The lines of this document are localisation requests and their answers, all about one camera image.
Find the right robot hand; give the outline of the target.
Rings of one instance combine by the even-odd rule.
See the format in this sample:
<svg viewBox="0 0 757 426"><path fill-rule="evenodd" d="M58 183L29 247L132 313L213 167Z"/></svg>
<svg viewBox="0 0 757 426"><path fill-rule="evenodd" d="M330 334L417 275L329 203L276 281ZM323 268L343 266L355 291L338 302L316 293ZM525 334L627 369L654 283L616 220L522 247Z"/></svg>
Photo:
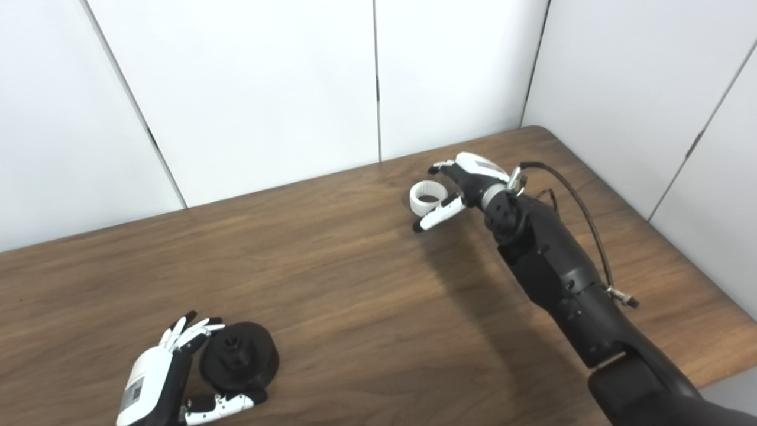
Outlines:
<svg viewBox="0 0 757 426"><path fill-rule="evenodd" d="M459 215L467 208L484 210L488 193L494 196L498 192L509 191L515 182L511 173L506 173L489 159L472 153L459 153L454 160L437 162L428 168L429 175L439 173L448 177L458 191L442 198L438 206L413 223L417 234Z"/></svg>

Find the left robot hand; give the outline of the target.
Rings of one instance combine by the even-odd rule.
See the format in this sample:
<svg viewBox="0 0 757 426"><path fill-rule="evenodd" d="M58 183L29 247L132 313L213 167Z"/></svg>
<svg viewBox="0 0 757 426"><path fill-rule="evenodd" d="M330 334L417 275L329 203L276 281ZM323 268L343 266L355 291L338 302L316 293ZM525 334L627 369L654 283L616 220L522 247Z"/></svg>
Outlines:
<svg viewBox="0 0 757 426"><path fill-rule="evenodd" d="M264 404L280 358L255 322L195 321L188 312L141 353L130 371L118 425L203 425Z"/></svg>

